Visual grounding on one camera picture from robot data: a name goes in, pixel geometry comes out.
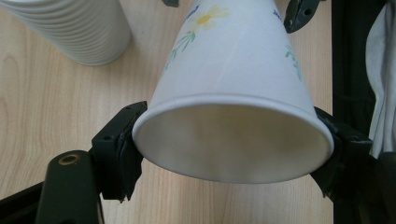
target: wood grain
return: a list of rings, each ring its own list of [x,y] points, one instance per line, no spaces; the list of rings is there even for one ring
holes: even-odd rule
[[[42,181],[56,155],[91,148],[125,105],[150,99],[191,0],[180,2],[121,0],[133,40],[116,61],[95,67],[68,59],[0,8],[0,199]],[[282,15],[288,2],[277,0]],[[314,104],[331,111],[331,1],[290,37]],[[332,223],[332,203],[309,176],[222,184],[148,161],[132,200],[104,201],[104,212],[106,223]]]

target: paper cup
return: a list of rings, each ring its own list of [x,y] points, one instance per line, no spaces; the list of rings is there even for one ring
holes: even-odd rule
[[[0,7],[78,63],[110,63],[131,39],[118,0],[0,0]]]
[[[332,154],[272,0],[196,0],[133,138],[183,175],[271,183]]]

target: yellow flower print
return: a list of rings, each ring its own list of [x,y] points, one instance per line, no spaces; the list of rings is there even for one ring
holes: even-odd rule
[[[229,15],[228,8],[219,8],[213,6],[207,12],[198,12],[197,15],[191,17],[190,23],[192,32],[197,32],[201,26],[208,30],[215,26],[213,19],[224,18]]]

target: stacked white cups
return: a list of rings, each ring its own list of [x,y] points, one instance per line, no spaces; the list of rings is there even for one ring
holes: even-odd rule
[[[131,38],[119,0],[0,0],[0,7],[78,63],[109,63]]]

